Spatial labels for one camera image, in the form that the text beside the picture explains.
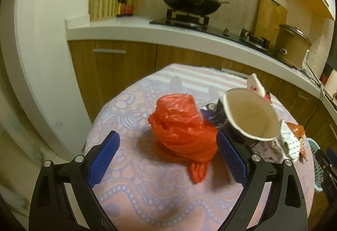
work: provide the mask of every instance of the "gas stove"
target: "gas stove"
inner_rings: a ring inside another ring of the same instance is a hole
[[[168,9],[166,12],[165,18],[153,20],[153,21],[150,21],[150,23],[171,26],[171,27],[178,27],[178,28],[187,28],[190,30],[195,30],[195,31],[215,35],[215,36],[248,46],[254,50],[262,52],[265,55],[268,55],[269,57],[275,60],[278,60],[279,62],[283,63],[284,65],[290,68],[293,67],[289,65],[288,63],[284,62],[281,58],[274,55],[268,49],[270,42],[267,39],[264,39],[264,38],[259,39],[255,37],[252,32],[244,28],[242,29],[241,34],[237,35],[237,34],[229,32],[228,28],[225,28],[222,30],[219,28],[209,26],[208,25],[209,17],[207,16],[191,16],[188,13],[180,14],[171,9]]]

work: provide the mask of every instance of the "red plastic bag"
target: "red plastic bag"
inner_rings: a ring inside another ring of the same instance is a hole
[[[194,182],[202,182],[210,160],[218,150],[218,130],[206,125],[189,94],[162,96],[148,118],[156,135],[157,153],[174,163],[191,163]]]

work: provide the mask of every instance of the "pot lid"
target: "pot lid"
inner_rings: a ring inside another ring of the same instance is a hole
[[[304,33],[302,31],[300,31],[298,28],[292,27],[292,26],[290,26],[288,24],[280,24],[279,27],[284,27],[284,28],[287,28],[287,29],[291,30],[294,33],[297,33],[298,35],[300,35],[304,39],[306,39],[309,42],[310,45],[312,45],[311,42],[310,42],[310,40],[309,40],[309,38],[307,36],[305,36]]]

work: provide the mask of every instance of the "plastic basket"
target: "plastic basket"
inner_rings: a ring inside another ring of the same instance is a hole
[[[89,0],[90,21],[102,21],[116,17],[118,0]]]
[[[321,192],[323,189],[321,187],[321,183],[323,182],[323,169],[321,168],[320,164],[316,160],[315,154],[316,151],[321,149],[319,145],[311,138],[308,138],[312,156],[314,159],[314,169],[315,169],[315,191]]]

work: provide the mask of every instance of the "floor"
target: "floor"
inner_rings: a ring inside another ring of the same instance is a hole
[[[328,206],[328,201],[326,200],[324,193],[315,192],[311,212],[308,218],[308,231],[313,230],[313,228],[321,221]]]

